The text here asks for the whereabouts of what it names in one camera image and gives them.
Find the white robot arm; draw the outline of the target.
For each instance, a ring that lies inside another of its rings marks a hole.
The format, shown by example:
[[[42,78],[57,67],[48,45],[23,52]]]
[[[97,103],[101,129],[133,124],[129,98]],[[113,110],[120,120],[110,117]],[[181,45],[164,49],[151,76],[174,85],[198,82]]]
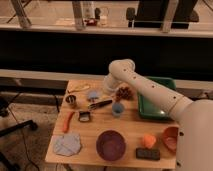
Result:
[[[213,171],[213,100],[190,98],[135,72],[131,59],[114,60],[103,91],[112,94],[125,82],[179,124],[175,171]]]

